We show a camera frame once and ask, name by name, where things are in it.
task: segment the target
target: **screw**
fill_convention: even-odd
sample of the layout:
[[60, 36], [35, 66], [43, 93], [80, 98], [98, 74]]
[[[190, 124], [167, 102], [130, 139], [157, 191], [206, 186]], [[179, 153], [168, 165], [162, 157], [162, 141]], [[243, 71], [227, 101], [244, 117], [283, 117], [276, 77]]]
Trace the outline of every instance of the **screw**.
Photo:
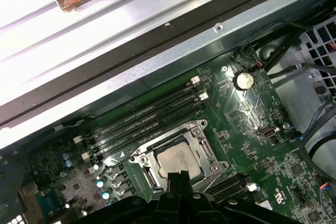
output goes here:
[[238, 204], [238, 202], [236, 201], [236, 200], [234, 200], [234, 199], [229, 199], [228, 201], [227, 201], [230, 205], [237, 205]]
[[141, 201], [139, 201], [139, 200], [134, 200], [134, 201], [132, 201], [132, 205], [140, 205], [141, 204]]
[[212, 164], [212, 165], [210, 166], [210, 169], [211, 169], [213, 172], [215, 172], [215, 171], [218, 170], [218, 165], [217, 165], [217, 164]]
[[195, 130], [193, 130], [193, 135], [194, 136], [198, 136], [198, 135], [200, 135], [200, 130], [199, 129], [195, 129]]
[[146, 163], [147, 162], [147, 157], [146, 156], [142, 156], [142, 157], [140, 157], [140, 162], [141, 163]]
[[282, 127], [285, 129], [285, 130], [288, 130], [290, 128], [290, 124], [289, 123], [283, 123]]
[[193, 194], [193, 198], [194, 198], [194, 199], [200, 199], [201, 196], [200, 196], [200, 194]]
[[222, 66], [222, 68], [220, 69], [223, 73], [225, 73], [227, 70], [229, 70], [229, 68], [227, 66]]

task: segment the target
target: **chip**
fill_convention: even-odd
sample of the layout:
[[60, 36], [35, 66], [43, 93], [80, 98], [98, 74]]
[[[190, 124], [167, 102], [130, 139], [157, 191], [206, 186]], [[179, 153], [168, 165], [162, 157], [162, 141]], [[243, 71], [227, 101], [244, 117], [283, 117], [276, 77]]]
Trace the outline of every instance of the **chip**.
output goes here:
[[263, 166], [264, 168], [268, 168], [270, 165], [269, 165], [269, 162], [268, 162], [268, 161], [264, 161], [264, 162], [262, 163], [262, 166]]
[[80, 188], [78, 184], [74, 184], [72, 187], [74, 188], [74, 190], [78, 190]]
[[99, 194], [94, 194], [94, 195], [93, 195], [93, 198], [94, 198], [94, 199], [100, 199], [101, 197], [100, 197]]
[[311, 223], [315, 223], [321, 219], [320, 214], [316, 210], [307, 214], [307, 217]]
[[189, 172], [190, 179], [201, 174], [201, 169], [186, 142], [174, 145], [157, 155], [161, 167], [160, 174], [167, 178], [168, 173], [179, 173], [182, 170]]
[[300, 164], [296, 164], [296, 165], [293, 165], [290, 170], [292, 171], [293, 175], [294, 176], [297, 176], [299, 175], [300, 173], [302, 173], [302, 167]]

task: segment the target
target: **cable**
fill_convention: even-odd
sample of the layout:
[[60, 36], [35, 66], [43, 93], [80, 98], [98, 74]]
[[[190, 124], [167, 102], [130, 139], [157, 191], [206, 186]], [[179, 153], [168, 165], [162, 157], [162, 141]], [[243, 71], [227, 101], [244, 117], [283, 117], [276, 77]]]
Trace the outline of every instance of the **cable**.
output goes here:
[[322, 66], [322, 65], [309, 64], [309, 63], [303, 63], [302, 67], [313, 68], [313, 69], [319, 70], [321, 72], [336, 74], [336, 68], [334, 68], [334, 67], [326, 67], [326, 66]]
[[[321, 72], [336, 74], [336, 68], [334, 68], [334, 67], [326, 67], [326, 66], [310, 64], [310, 63], [303, 63], [302, 67], [305, 68], [305, 69], [312, 68], [312, 69], [319, 70]], [[285, 68], [284, 70], [282, 70], [280, 72], [270, 74], [268, 77], [270, 79], [274, 79], [274, 78], [281, 77], [281, 76], [284, 76], [286, 74], [289, 74], [289, 73], [291, 73], [295, 70], [298, 70], [298, 68], [296, 66], [290, 66], [290, 67]]]
[[286, 74], [292, 73], [293, 71], [297, 70], [298, 68], [294, 65], [294, 66], [290, 66], [288, 68], [285, 68], [284, 70], [280, 71], [280, 72], [276, 72], [273, 74], [270, 74], [268, 77], [270, 79], [275, 79], [281, 76], [284, 76]]
[[105, 169], [98, 175], [98, 177], [102, 177], [102, 176], [104, 175], [104, 173], [105, 173], [107, 170], [112, 169], [112, 168], [116, 168], [116, 167], [122, 165], [123, 163], [127, 162], [128, 160], [130, 160], [131, 158], [136, 157], [136, 156], [138, 156], [138, 154], [131, 155], [131, 156], [127, 157], [127, 158], [124, 158], [123, 160], [121, 160], [119, 163], [117, 163], [117, 164], [115, 164], [115, 165], [110, 165], [110, 166], [106, 167], [106, 168], [105, 168]]
[[280, 45], [274, 50], [274, 52], [269, 56], [266, 64], [265, 71], [268, 72], [271, 68], [273, 68], [276, 63], [285, 55], [288, 49], [292, 46], [293, 42], [298, 39], [298, 37], [304, 32], [303, 29], [295, 29], [295, 31], [289, 34]]
[[320, 204], [321, 204], [321, 207], [325, 215], [327, 215], [327, 217], [332, 221], [332, 223], [335, 223], [335, 219], [328, 213], [327, 209], [325, 208], [324, 201], [323, 201], [323, 192], [325, 190], [330, 190], [330, 189], [331, 189], [330, 187], [325, 187], [320, 190]]
[[331, 100], [330, 101], [326, 101], [324, 104], [322, 104], [315, 112], [313, 118], [311, 119], [308, 128], [306, 129], [306, 131], [302, 134], [302, 138], [304, 138], [308, 132], [311, 130], [311, 128], [313, 127], [313, 124], [316, 122], [316, 120], [319, 118], [320, 114], [322, 113], [322, 111], [329, 105], [333, 104], [333, 100], [332, 97], [330, 97]]
[[332, 134], [329, 136], [326, 136], [324, 138], [322, 138], [320, 141], [318, 141], [317, 143], [315, 143], [315, 145], [310, 149], [309, 151], [309, 156], [310, 158], [313, 158], [316, 151], [325, 143], [329, 142], [329, 141], [333, 141], [336, 140], [336, 134]]
[[67, 125], [67, 126], [65, 126], [64, 128], [74, 128], [74, 127], [78, 127], [78, 126], [80, 126], [81, 124], [82, 124], [82, 122], [84, 122], [85, 121], [85, 119], [81, 119], [81, 120], [79, 120], [77, 123], [75, 123], [74, 125]]
[[299, 152], [302, 158], [306, 161], [306, 163], [311, 167], [313, 167], [321, 176], [323, 176], [327, 181], [331, 183], [336, 183], [336, 180], [332, 178], [330, 175], [328, 175], [326, 172], [324, 172], [311, 160], [306, 150], [306, 144], [318, 132], [318, 130], [321, 129], [335, 114], [336, 114], [336, 105], [333, 105], [329, 111], [327, 111], [314, 123], [311, 130], [303, 137], [299, 146]]

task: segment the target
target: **wire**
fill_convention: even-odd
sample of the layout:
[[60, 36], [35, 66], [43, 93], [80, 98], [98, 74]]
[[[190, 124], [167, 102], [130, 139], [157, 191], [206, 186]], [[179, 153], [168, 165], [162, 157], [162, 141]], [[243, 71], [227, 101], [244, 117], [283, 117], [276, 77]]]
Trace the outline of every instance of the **wire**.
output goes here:
[[289, 26], [292, 26], [292, 27], [296, 27], [296, 28], [300, 28], [300, 29], [303, 29], [303, 30], [313, 30], [312, 27], [309, 27], [309, 26], [306, 26], [304, 24], [299, 24], [297, 22], [290, 22], [290, 21], [286, 21], [286, 20], [276, 20], [276, 21], [273, 21], [272, 23], [270, 24], [267, 24], [266, 26], [264, 26], [261, 30], [257, 31], [255, 34], [253, 34], [253, 36], [251, 36], [243, 45], [242, 47], [240, 48], [240, 51], [239, 51], [239, 54], [241, 55], [244, 51], [244, 49], [248, 46], [248, 44], [251, 43], [251, 41], [253, 41], [255, 38], [257, 38], [259, 35], [263, 34], [264, 32], [266, 32], [267, 30], [269, 30], [270, 28], [272, 28], [273, 26], [276, 26], [278, 24], [287, 24]]
[[302, 134], [302, 138], [304, 138], [308, 132], [311, 130], [311, 128], [313, 127], [313, 124], [316, 122], [316, 120], [319, 118], [320, 114], [322, 113], [322, 111], [329, 105], [333, 104], [333, 100], [332, 97], [330, 97], [330, 101], [326, 101], [324, 104], [322, 104], [315, 112], [314, 116], [312, 117], [308, 128], [306, 129], [306, 131]]
[[318, 167], [310, 158], [307, 150], [306, 144], [309, 140], [321, 129], [334, 115], [336, 114], [336, 105], [333, 105], [329, 111], [327, 111], [323, 116], [321, 116], [311, 127], [310, 131], [303, 137], [300, 146], [299, 152], [302, 158], [306, 161], [308, 165], [313, 167], [321, 176], [323, 176], [327, 181], [331, 183], [336, 183], [336, 180]]
[[219, 178], [219, 176], [221, 175], [222, 173], [218, 173], [218, 175], [211, 181], [211, 183], [204, 189], [203, 193], [205, 193], [212, 185], [213, 183]]
[[127, 157], [127, 158], [124, 158], [123, 160], [121, 160], [119, 163], [117, 163], [117, 164], [115, 164], [115, 165], [110, 165], [110, 166], [106, 167], [106, 168], [105, 168], [105, 169], [98, 175], [98, 177], [102, 177], [102, 176], [105, 174], [105, 172], [106, 172], [107, 170], [112, 169], [112, 168], [116, 168], [116, 167], [122, 165], [123, 163], [127, 162], [128, 160], [130, 160], [131, 158], [136, 157], [136, 156], [138, 156], [138, 154], [131, 155], [131, 156]]
[[82, 124], [82, 122], [84, 122], [85, 121], [85, 119], [81, 119], [81, 120], [79, 120], [77, 123], [75, 123], [74, 125], [67, 125], [67, 126], [65, 126], [65, 128], [74, 128], [74, 127], [78, 127], [78, 126], [80, 126], [81, 124]]
[[317, 152], [317, 150], [322, 145], [324, 145], [325, 143], [327, 143], [329, 141], [333, 141], [333, 140], [336, 140], [336, 134], [332, 134], [332, 135], [326, 136], [326, 137], [322, 138], [320, 141], [318, 141], [317, 143], [315, 143], [315, 145], [309, 151], [310, 158], [314, 157], [315, 153]]
[[[326, 67], [326, 66], [317, 65], [317, 64], [303, 63], [302, 68], [305, 68], [305, 69], [312, 68], [312, 69], [319, 70], [321, 72], [336, 74], [336, 68], [334, 68], [334, 67]], [[290, 67], [285, 68], [284, 70], [282, 70], [280, 72], [270, 74], [268, 77], [270, 79], [274, 79], [274, 78], [281, 77], [281, 76], [284, 76], [286, 74], [292, 73], [293, 71], [296, 71], [296, 70], [298, 70], [298, 68], [296, 66], [290, 66]]]
[[336, 46], [332, 42], [329, 43], [329, 46], [332, 47], [332, 49], [336, 50]]
[[297, 69], [298, 69], [298, 68], [297, 68], [296, 66], [290, 66], [290, 67], [285, 68], [284, 70], [282, 70], [282, 71], [280, 71], [280, 72], [270, 74], [268, 77], [269, 77], [270, 79], [275, 79], [275, 78], [284, 76], [284, 75], [286, 75], [286, 74], [292, 73], [293, 71], [295, 71], [295, 70], [297, 70]]
[[321, 204], [321, 207], [322, 207], [323, 212], [325, 213], [325, 215], [327, 215], [327, 217], [332, 221], [332, 223], [334, 223], [335, 219], [328, 213], [327, 209], [325, 208], [324, 201], [323, 201], [323, 191], [324, 190], [330, 190], [330, 189], [331, 188], [328, 187], [328, 188], [324, 188], [324, 189], [320, 190], [320, 204]]
[[329, 187], [328, 182], [324, 183], [322, 186], [320, 186], [320, 190], [323, 190], [324, 188]]

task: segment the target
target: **black cable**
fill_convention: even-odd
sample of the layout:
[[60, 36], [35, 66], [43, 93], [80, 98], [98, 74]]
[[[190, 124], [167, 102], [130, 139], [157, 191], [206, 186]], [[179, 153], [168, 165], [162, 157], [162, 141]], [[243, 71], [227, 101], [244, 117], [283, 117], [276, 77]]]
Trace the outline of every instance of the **black cable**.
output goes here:
[[303, 63], [302, 66], [304, 68], [313, 68], [325, 73], [336, 74], [336, 68], [334, 67], [326, 67], [322, 65], [309, 64], [309, 63]]
[[292, 46], [293, 42], [304, 32], [303, 29], [296, 29], [295, 32], [289, 34], [270, 55], [266, 64], [265, 71], [268, 72], [275, 66], [276, 63], [285, 55], [288, 49]]
[[322, 104], [315, 112], [313, 118], [311, 119], [308, 128], [306, 129], [306, 131], [302, 134], [302, 138], [304, 138], [308, 132], [311, 130], [311, 128], [313, 127], [314, 123], [316, 122], [316, 120], [319, 118], [320, 114], [322, 113], [322, 111], [329, 105], [333, 104], [333, 98], [332, 96], [327, 97], [327, 101]]
[[323, 116], [321, 116], [311, 130], [303, 137], [300, 146], [299, 152], [302, 158], [306, 161], [308, 165], [314, 168], [321, 176], [323, 176], [327, 181], [331, 183], [336, 183], [336, 180], [328, 175], [325, 171], [323, 171], [320, 167], [318, 167], [310, 158], [307, 150], [306, 144], [309, 140], [321, 129], [334, 115], [336, 114], [336, 105], [333, 105], [329, 111], [327, 111]]
[[279, 71], [279, 72], [276, 72], [276, 73], [273, 73], [273, 74], [270, 74], [268, 77], [270, 79], [274, 79], [274, 78], [277, 78], [277, 77], [280, 77], [280, 76], [284, 76], [286, 74], [289, 74], [289, 73], [292, 73], [293, 71], [297, 70], [298, 68], [294, 65], [294, 66], [290, 66], [288, 68], [285, 68], [284, 70], [282, 71]]
[[[333, 75], [336, 74], [336, 68], [334, 68], [334, 67], [326, 67], [326, 66], [316, 65], [316, 64], [310, 64], [310, 63], [303, 63], [302, 67], [305, 68], [305, 69], [307, 69], [307, 68], [313, 68], [313, 69], [319, 70], [321, 72], [330, 73], [330, 74], [333, 74]], [[284, 70], [282, 70], [280, 72], [272, 73], [268, 77], [270, 79], [274, 79], [274, 78], [281, 77], [281, 76], [284, 76], [286, 74], [289, 74], [289, 73], [291, 73], [291, 72], [293, 72], [293, 71], [295, 71], [297, 69], [298, 68], [295, 65], [294, 66], [290, 66], [290, 67], [285, 68]]]
[[317, 143], [315, 143], [315, 145], [310, 149], [309, 151], [309, 156], [310, 158], [313, 158], [316, 151], [325, 143], [329, 142], [329, 141], [333, 141], [336, 140], [336, 134], [331, 134], [329, 136], [326, 136], [324, 138], [322, 138], [321, 140], [319, 140]]

